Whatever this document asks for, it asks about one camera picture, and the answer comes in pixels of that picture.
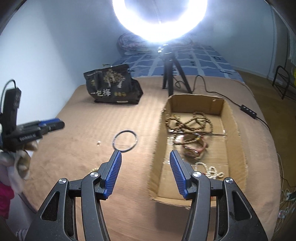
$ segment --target cardboard box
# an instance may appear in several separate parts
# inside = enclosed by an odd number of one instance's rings
[[[185,122],[192,118],[195,111],[205,113],[213,123],[213,134],[219,134],[205,136],[209,147],[203,157],[197,161],[205,163],[207,167],[214,166],[218,173],[224,172],[224,177],[220,180],[232,177],[240,189],[245,191],[247,164],[238,127],[228,103],[224,99],[213,96],[176,94],[167,100],[160,116],[148,184],[153,200],[176,206],[191,205],[191,200],[184,200],[178,192],[169,163],[169,153],[172,150],[178,150],[185,161],[189,160],[183,155],[182,146],[173,144],[172,135],[168,132],[165,121],[167,117],[175,114]],[[202,166],[196,167],[192,160],[189,162],[195,170],[205,172]],[[216,201],[212,200],[211,206],[216,206]]]

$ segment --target brown bedsheet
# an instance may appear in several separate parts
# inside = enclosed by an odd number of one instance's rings
[[[219,77],[205,79],[209,91],[220,92],[263,118],[245,85]],[[188,80],[193,86],[194,77],[188,76]],[[147,189],[158,118],[168,94],[167,90],[161,89],[161,77],[139,78],[139,81],[144,95],[138,105],[132,106],[96,104],[85,85],[79,86],[58,115],[65,122],[65,129],[40,141],[39,150],[32,157],[30,178],[24,193],[38,209],[60,178],[83,178],[91,169],[108,161],[113,152],[111,142],[115,134],[131,129],[138,134],[139,142],[132,151],[122,154],[113,194],[101,202],[110,238],[113,241],[179,241],[189,211],[150,200]],[[206,94],[200,78],[194,93]],[[280,202],[280,175],[274,142],[264,124],[231,102],[229,104],[238,123],[248,164],[245,195],[271,239]],[[125,148],[132,142],[133,138],[121,138],[118,147]],[[80,209],[80,202],[77,203],[77,209]],[[79,214],[77,229],[79,240],[83,240]],[[213,230],[212,220],[209,238],[212,238]]]

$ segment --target tree graphic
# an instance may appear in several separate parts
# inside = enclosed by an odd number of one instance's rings
[[[122,82],[125,80],[125,77],[122,76],[122,74],[117,73],[113,71],[112,69],[109,69],[106,72],[106,75],[104,77],[104,82],[108,83],[109,88],[111,88],[112,83],[118,83],[117,87],[121,88]]]

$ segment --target wooden floor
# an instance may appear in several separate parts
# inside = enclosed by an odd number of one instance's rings
[[[277,153],[280,155],[284,178],[291,186],[296,186],[296,102],[285,97],[283,100],[271,84],[257,75],[238,71],[250,87],[268,123]],[[283,190],[289,187],[284,180]]]

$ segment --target blue checkered bedsheet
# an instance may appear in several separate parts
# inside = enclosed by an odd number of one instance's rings
[[[177,60],[185,75],[202,75],[223,77],[243,82],[238,72],[211,46],[193,45],[192,47],[175,52]],[[128,64],[132,77],[163,75],[163,61],[157,52],[141,53],[124,56],[113,63],[113,66]],[[174,75],[179,75],[174,68]]]

